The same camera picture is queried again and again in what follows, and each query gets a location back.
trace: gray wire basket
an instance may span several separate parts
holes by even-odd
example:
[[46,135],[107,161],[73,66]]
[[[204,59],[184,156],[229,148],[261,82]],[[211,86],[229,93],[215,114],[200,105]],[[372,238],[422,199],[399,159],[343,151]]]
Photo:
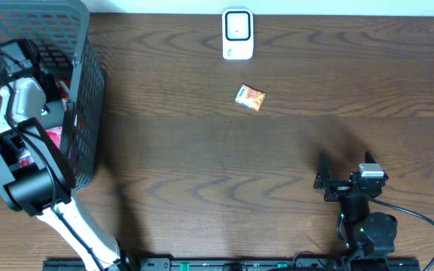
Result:
[[[105,84],[88,41],[89,23],[90,13],[79,0],[0,1],[0,43],[33,41],[41,69],[71,80],[60,150],[75,169],[77,189],[88,186],[93,176]],[[0,58],[0,71],[4,68]]]

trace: orange snack package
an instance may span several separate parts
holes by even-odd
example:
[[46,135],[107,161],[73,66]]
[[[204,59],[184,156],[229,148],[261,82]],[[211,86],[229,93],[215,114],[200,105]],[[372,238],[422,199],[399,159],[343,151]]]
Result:
[[235,97],[235,102],[244,105],[248,108],[259,111],[262,102],[264,101],[265,93],[254,90],[249,86],[243,84],[240,87],[237,97]]

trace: white wall outlet device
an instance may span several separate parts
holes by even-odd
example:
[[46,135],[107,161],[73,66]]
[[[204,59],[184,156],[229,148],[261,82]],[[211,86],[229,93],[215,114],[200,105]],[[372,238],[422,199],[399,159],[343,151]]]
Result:
[[254,19],[247,9],[222,14],[222,55],[225,59],[249,59],[254,52]]

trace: pink item in basket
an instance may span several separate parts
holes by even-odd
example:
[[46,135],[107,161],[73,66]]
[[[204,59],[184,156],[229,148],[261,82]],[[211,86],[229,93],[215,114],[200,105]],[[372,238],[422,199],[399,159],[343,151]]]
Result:
[[[61,145],[61,133],[63,131],[63,128],[61,126],[54,127],[50,129],[46,129],[46,133],[50,136],[51,141],[56,145],[58,149],[60,149]],[[35,162],[30,154],[27,156],[20,158],[20,165],[21,167],[28,166],[29,164]]]

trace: wooden table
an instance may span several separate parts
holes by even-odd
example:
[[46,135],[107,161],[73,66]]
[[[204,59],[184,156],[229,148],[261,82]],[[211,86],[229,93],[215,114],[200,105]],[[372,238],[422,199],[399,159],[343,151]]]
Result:
[[[94,14],[106,70],[87,207],[123,248],[174,257],[289,257],[345,249],[338,204],[312,184],[370,150],[380,199],[434,219],[434,18],[255,16],[255,52],[222,59],[220,16]],[[265,91],[260,112],[234,102]],[[434,228],[398,219],[395,256],[434,254]],[[74,257],[46,224],[0,199],[0,269]]]

